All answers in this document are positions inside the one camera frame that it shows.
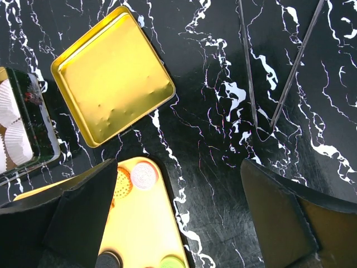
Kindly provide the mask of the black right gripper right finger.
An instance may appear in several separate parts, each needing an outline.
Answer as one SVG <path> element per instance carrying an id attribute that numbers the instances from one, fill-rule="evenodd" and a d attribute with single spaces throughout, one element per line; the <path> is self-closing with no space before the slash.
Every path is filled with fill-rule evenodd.
<path id="1" fill-rule="evenodd" d="M 265 267 L 356 267 L 356 203 L 251 159 L 240 176 Z"/>

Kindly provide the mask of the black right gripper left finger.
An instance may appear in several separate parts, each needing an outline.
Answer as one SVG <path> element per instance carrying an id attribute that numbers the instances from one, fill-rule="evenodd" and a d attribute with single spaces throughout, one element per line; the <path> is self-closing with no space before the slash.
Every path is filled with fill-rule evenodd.
<path id="1" fill-rule="evenodd" d="M 117 179 L 109 159 L 1 206 L 1 267 L 94 267 Z"/>

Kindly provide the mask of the black sandwich cookie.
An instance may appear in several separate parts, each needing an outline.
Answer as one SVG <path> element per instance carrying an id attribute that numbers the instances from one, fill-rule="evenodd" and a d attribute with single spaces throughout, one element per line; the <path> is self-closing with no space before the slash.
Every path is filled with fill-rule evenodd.
<path id="1" fill-rule="evenodd" d="M 100 255 L 98 255 L 96 264 L 95 264 L 95 268 L 121 268 L 122 264 L 121 264 L 121 260 L 120 258 L 110 252 L 103 252 Z"/>

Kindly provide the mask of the metal tongs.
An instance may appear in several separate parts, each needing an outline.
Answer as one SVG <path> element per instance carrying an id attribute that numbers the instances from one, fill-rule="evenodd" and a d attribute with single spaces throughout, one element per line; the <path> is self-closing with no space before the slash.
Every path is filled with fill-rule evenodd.
<path id="1" fill-rule="evenodd" d="M 273 133 L 323 1 L 238 1 L 252 119 Z"/>

